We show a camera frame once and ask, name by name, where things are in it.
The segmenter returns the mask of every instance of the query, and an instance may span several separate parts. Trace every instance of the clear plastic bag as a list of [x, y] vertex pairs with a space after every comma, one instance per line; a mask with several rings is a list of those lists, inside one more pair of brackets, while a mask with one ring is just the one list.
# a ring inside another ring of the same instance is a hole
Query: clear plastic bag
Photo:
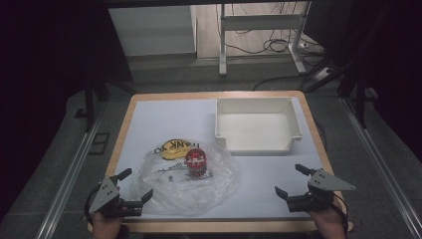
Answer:
[[131, 189], [139, 198], [153, 188], [143, 213], [194, 216], [224, 202], [238, 185], [238, 167], [226, 148], [216, 142], [172, 139], [145, 157]]

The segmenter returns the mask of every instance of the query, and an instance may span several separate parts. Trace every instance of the dark background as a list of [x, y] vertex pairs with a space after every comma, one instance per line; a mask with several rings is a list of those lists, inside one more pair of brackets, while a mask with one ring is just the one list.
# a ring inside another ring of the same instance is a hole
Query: dark background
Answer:
[[[344, 32], [340, 44], [361, 39], [377, 4], [353, 2], [338, 28]], [[377, 110], [420, 159], [421, 10], [418, 0], [397, 1], [367, 51], [369, 65], [361, 69], [379, 94]], [[98, 73], [119, 81], [131, 76], [106, 8], [3, 1], [0, 24], [3, 217], [53, 140], [67, 99], [84, 89], [87, 78], [104, 81]], [[338, 52], [338, 64], [347, 62], [353, 46]]]

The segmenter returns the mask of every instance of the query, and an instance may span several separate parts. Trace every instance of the metal rail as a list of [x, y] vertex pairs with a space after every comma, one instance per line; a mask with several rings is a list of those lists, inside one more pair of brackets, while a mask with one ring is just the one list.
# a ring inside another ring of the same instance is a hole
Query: metal rail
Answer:
[[413, 235], [413, 238], [422, 238], [422, 224], [421, 220], [416, 212], [415, 208], [412, 206], [409, 198], [401, 189], [400, 185], [397, 183], [394, 175], [388, 168], [387, 163], [373, 142], [367, 129], [364, 129], [360, 126], [357, 118], [355, 117], [354, 107], [349, 100], [345, 98], [340, 98], [340, 102], [343, 104], [348, 117], [353, 124], [354, 129], [356, 130], [360, 140], [365, 146], [369, 157], [372, 159], [372, 162], [378, 171], [382, 181], [384, 182], [390, 196], [392, 197], [394, 203], [396, 204], [398, 210], [401, 213], [405, 223], [409, 227], [410, 232]]
[[40, 230], [36, 236], [37, 239], [41, 238], [52, 238], [53, 233], [56, 230], [57, 224], [59, 223], [60, 217], [62, 216], [63, 210], [68, 202], [72, 188], [75, 185], [75, 181], [78, 178], [79, 172], [82, 165], [84, 164], [88, 150], [90, 149], [91, 143], [93, 142], [94, 136], [96, 135], [99, 127], [103, 111], [106, 108], [106, 103], [99, 103], [96, 111], [96, 120], [90, 131], [85, 133], [84, 139], [78, 148], [78, 151], [66, 172], [64, 180], [56, 193], [55, 198], [41, 224]]

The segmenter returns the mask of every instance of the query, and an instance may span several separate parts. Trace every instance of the white plastic bin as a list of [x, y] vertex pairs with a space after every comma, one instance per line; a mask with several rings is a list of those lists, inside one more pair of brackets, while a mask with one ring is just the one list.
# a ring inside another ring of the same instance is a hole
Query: white plastic bin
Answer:
[[236, 155], [278, 154], [302, 139], [292, 98], [218, 99], [215, 136]]

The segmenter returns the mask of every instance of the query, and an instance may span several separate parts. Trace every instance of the metal frame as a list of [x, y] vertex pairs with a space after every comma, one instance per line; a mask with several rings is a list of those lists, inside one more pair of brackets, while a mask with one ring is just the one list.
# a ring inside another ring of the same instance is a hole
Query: metal frame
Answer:
[[76, 153], [72, 164], [69, 166], [63, 182], [58, 192], [56, 193], [55, 198], [53, 199], [52, 205], [50, 206], [50, 209], [40, 226], [40, 230], [37, 233], [36, 239], [48, 239], [53, 237], [57, 224], [59, 223], [59, 219], [62, 216], [66, 203], [68, 202], [69, 196], [71, 195], [72, 188], [75, 185], [75, 182], [90, 149], [91, 143], [93, 142], [94, 136], [96, 135], [105, 108], [106, 103], [99, 103], [95, 117], [96, 120], [93, 122], [92, 128], [85, 133], [84, 139], [78, 149], [78, 152]]
[[356, 112], [350, 100], [343, 97], [339, 98], [339, 100], [344, 106], [344, 110], [346, 111], [351, 124], [356, 130], [356, 133], [365, 147], [369, 157], [372, 159], [373, 165], [378, 171], [379, 176], [390, 193], [390, 196], [396, 204], [404, 222], [408, 226], [409, 231], [412, 233], [413, 238], [422, 238], [422, 221], [418, 216], [418, 212], [410, 202], [408, 196], [401, 189], [393, 173], [385, 162], [384, 157], [373, 142], [369, 131], [362, 127], [358, 119], [354, 116]]
[[307, 2], [301, 14], [225, 16], [225, 4], [221, 4], [220, 16], [220, 76], [227, 75], [226, 31], [296, 29], [293, 43], [289, 50], [299, 74], [306, 72], [298, 53], [299, 39], [304, 30], [311, 2]]

